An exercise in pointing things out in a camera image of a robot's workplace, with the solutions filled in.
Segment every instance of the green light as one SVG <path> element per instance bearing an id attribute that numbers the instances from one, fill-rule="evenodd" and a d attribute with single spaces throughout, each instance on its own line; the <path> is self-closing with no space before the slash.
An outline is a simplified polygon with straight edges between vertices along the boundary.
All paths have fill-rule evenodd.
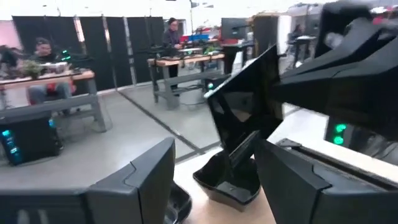
<path id="1" fill-rule="evenodd" d="M 337 124 L 336 125 L 336 132 L 340 133 L 343 132 L 347 128 L 347 125 L 345 124 Z"/>
<path id="2" fill-rule="evenodd" d="M 336 137 L 333 139 L 333 143 L 334 143 L 334 144 L 339 144 L 339 145 L 341 145 L 341 144 L 344 143 L 344 139 L 343 139 L 342 137 L 340 137 L 340 136 L 336 136 Z"/>

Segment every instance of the white wall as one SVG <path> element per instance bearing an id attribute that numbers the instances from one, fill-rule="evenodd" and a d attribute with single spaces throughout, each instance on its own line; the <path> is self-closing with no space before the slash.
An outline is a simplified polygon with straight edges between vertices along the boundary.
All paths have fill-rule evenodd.
<path id="1" fill-rule="evenodd" d="M 185 19 L 190 27 L 189 0 L 0 0 L 0 20 L 14 16 L 162 16 Z"/>

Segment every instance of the dark hair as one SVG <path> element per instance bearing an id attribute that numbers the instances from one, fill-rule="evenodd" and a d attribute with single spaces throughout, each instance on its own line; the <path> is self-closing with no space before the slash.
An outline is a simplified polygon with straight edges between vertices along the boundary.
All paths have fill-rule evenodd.
<path id="1" fill-rule="evenodd" d="M 43 37 L 36 38 L 36 45 L 42 45 L 42 44 L 50 44 L 50 41 Z"/>
<path id="2" fill-rule="evenodd" d="M 294 27 L 294 32 L 301 32 L 301 24 L 297 24 L 297 25 Z"/>
<path id="3" fill-rule="evenodd" d="M 177 19 L 176 18 L 174 18 L 174 17 L 171 17 L 168 21 L 167 21 L 167 23 L 168 23 L 168 25 L 171 25 L 173 22 L 175 22 L 175 21 L 177 21 Z"/>

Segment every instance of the red object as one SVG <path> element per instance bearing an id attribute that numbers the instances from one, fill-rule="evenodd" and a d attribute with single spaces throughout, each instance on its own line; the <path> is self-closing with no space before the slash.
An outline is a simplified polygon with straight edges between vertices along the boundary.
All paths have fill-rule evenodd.
<path id="1" fill-rule="evenodd" d="M 180 37 L 180 42 L 185 42 L 189 40 L 189 36 L 188 35 L 184 35 Z"/>
<path id="2" fill-rule="evenodd" d="M 382 16 L 377 16 L 373 19 L 373 24 L 380 24 L 383 21 Z"/>
<path id="3" fill-rule="evenodd" d="M 55 86 L 56 86 L 56 85 L 57 85 L 56 83 L 47 84 L 47 93 L 55 93 Z M 73 84 L 72 81 L 69 82 L 69 85 L 70 85 L 70 92 L 71 92 L 71 93 L 76 92 L 76 86 Z M 30 104 L 30 105 L 34 105 L 34 102 L 32 102 L 32 101 L 30 100 L 30 97 L 29 97 L 29 95 L 28 95 L 28 92 L 26 92 L 26 95 L 27 95 L 29 104 Z"/>
<path id="4" fill-rule="evenodd" d="M 226 39 L 223 40 L 223 44 L 237 44 L 238 43 L 238 39 Z"/>

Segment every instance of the jeans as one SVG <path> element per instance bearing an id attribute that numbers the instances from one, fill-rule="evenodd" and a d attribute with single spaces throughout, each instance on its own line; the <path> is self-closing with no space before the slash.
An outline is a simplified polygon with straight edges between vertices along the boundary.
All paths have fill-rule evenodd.
<path id="1" fill-rule="evenodd" d="M 178 76 L 178 65 L 169 66 L 169 77 L 175 78 L 177 76 Z M 171 88 L 172 90 L 175 90 L 178 88 L 178 85 L 172 85 Z"/>
<path id="2" fill-rule="evenodd" d="M 72 96 L 70 85 L 67 82 L 57 83 L 55 85 L 55 91 L 58 93 L 59 98 L 67 99 Z M 47 86 L 46 85 L 34 85 L 30 86 L 27 90 L 30 102 L 33 104 L 43 103 L 47 98 Z"/>

